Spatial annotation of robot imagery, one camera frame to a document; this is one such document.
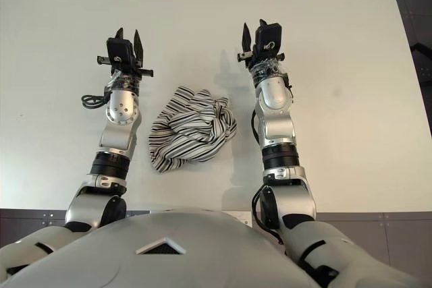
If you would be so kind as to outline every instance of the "black cable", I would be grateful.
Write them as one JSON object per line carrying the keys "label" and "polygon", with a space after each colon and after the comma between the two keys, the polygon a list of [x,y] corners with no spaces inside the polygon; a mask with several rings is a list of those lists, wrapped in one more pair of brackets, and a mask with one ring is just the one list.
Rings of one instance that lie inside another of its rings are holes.
{"label": "black cable", "polygon": [[255,193],[254,197],[252,198],[252,214],[254,215],[255,221],[258,224],[258,226],[263,230],[268,232],[270,235],[274,236],[274,238],[277,239],[278,244],[284,244],[282,241],[282,238],[280,237],[280,235],[272,230],[270,230],[267,226],[265,226],[261,220],[258,218],[257,215],[257,202],[259,200],[259,194],[261,193],[261,190],[263,190],[263,188],[266,186],[266,184],[263,184],[258,191]]}
{"label": "black cable", "polygon": [[109,102],[111,91],[105,91],[103,96],[95,96],[92,94],[85,94],[81,97],[82,106],[87,109],[96,109],[102,107]]}
{"label": "black cable", "polygon": [[255,140],[256,140],[256,142],[259,144],[259,138],[258,138],[258,132],[257,132],[257,130],[255,129],[255,116],[256,116],[257,114],[255,113],[255,110],[253,110],[252,111],[252,118],[250,119],[250,126],[251,126],[251,128],[252,128],[252,133],[254,134],[254,138],[255,138]]}

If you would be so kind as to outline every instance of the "crumpled striped shirt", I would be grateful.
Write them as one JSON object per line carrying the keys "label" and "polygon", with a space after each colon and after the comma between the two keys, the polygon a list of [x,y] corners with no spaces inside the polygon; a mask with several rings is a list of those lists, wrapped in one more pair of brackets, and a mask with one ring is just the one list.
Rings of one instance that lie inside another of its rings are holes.
{"label": "crumpled striped shirt", "polygon": [[237,123],[228,98],[180,86],[153,123],[148,143],[151,163],[160,173],[187,162],[213,158],[234,135]]}

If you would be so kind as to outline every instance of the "table surface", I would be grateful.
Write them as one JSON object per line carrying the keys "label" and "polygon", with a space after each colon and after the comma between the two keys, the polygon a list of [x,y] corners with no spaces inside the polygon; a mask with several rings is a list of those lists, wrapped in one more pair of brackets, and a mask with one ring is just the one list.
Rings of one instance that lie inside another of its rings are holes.
{"label": "table surface", "polygon": [[[0,0],[0,207],[64,209],[105,125],[105,41],[140,32],[143,122],[129,209],[248,210],[262,184],[243,22],[283,26],[300,162],[321,212],[432,210],[432,142],[396,0]],[[238,134],[208,162],[158,174],[151,123],[179,85],[228,95]]]}

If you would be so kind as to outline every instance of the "silver robot arm segment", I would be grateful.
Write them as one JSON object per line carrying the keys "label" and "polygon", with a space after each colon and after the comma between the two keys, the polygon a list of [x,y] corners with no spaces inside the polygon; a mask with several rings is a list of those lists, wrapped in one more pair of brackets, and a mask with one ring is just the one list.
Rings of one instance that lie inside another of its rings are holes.
{"label": "silver robot arm segment", "polygon": [[140,69],[142,45],[137,31],[133,47],[123,39],[121,28],[115,38],[108,39],[107,48],[109,57],[98,57],[99,64],[112,66],[104,96],[82,97],[86,108],[107,104],[107,125],[88,178],[67,210],[64,227],[45,227],[0,249],[0,283],[92,229],[126,215],[126,203],[121,196],[126,192],[126,175],[141,123],[139,84],[142,76],[153,76],[153,71]]}
{"label": "silver robot arm segment", "polygon": [[140,81],[142,76],[153,77],[152,70],[140,69],[143,51],[138,31],[133,47],[123,39],[121,28],[115,38],[108,39],[107,48],[109,57],[98,57],[99,64],[111,65],[111,81],[105,87],[108,95],[104,97],[107,125],[88,179],[66,212],[66,227],[73,231],[89,231],[125,217],[126,203],[121,196],[126,192],[126,175],[141,124]]}
{"label": "silver robot arm segment", "polygon": [[[285,245],[286,255],[321,287],[430,287],[372,258],[330,224],[316,221],[315,201],[296,148],[290,116],[292,92],[277,54],[281,26],[260,20],[255,45],[244,25],[238,61],[245,61],[256,89],[254,114],[263,155],[263,186],[252,199],[252,212],[261,228]],[[261,204],[261,219],[255,205]]]}

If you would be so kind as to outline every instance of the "black and white striped fabric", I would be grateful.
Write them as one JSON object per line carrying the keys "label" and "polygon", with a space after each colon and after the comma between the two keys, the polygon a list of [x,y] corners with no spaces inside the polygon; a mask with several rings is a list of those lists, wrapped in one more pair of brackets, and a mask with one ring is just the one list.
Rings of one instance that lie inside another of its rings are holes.
{"label": "black and white striped fabric", "polygon": [[236,120],[227,106],[228,98],[212,99],[208,90],[195,93],[178,87],[148,137],[153,167],[162,173],[213,158],[236,134]]}

